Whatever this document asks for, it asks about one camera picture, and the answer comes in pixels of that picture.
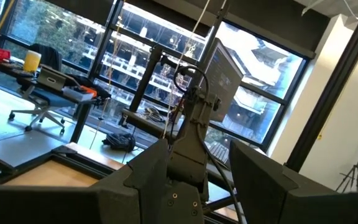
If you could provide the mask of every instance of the black chair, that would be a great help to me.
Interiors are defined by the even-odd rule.
[[[41,64],[52,67],[53,69],[58,71],[61,70],[62,56],[54,48],[40,44],[33,44],[30,46],[30,50],[38,52],[42,55],[40,61]],[[9,119],[13,120],[15,117],[15,113],[37,115],[37,117],[33,119],[27,127],[25,127],[25,131],[31,131],[32,126],[36,122],[39,121],[41,123],[44,118],[48,118],[54,123],[58,124],[60,127],[62,127],[60,134],[63,134],[65,132],[65,126],[63,125],[65,120],[63,119],[63,117],[60,117],[61,120],[58,121],[55,118],[56,115],[50,113],[50,111],[55,111],[59,108],[64,107],[71,107],[75,104],[48,91],[42,90],[40,88],[34,88],[34,86],[29,86],[27,83],[21,82],[20,79],[17,79],[17,82],[21,85],[18,92],[22,95],[23,99],[33,103],[35,105],[35,109],[12,110],[9,115]]]

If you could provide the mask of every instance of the white wall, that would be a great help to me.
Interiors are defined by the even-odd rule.
[[[300,173],[335,189],[358,160],[358,64]]]
[[[283,164],[289,158],[311,112],[330,78],[352,31],[345,28],[347,17],[331,19],[318,48],[316,58],[308,66],[283,122],[268,149],[268,156]]]

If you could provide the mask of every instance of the black monitor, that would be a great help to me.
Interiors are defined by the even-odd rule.
[[[229,111],[244,74],[218,38],[213,40],[211,48],[205,54],[199,68],[208,77],[210,93],[216,94],[221,100],[219,109],[211,115],[211,121],[221,122]]]

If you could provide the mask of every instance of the bag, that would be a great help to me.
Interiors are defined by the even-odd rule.
[[[136,144],[131,134],[108,134],[102,142],[104,145],[109,145],[112,150],[124,152],[132,152]]]

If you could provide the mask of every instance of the camera tripod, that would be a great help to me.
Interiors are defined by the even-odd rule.
[[[349,183],[351,184],[351,189],[353,188],[353,183],[354,183],[354,176],[356,175],[357,172],[357,177],[356,177],[356,191],[358,191],[358,161],[357,164],[354,164],[353,167],[350,169],[350,171],[345,175],[345,178],[343,178],[341,184],[339,184],[339,186],[336,188],[336,191],[338,191],[341,186],[346,182],[345,187],[342,190],[342,193],[345,192],[345,190],[347,189],[347,186],[349,185]]]

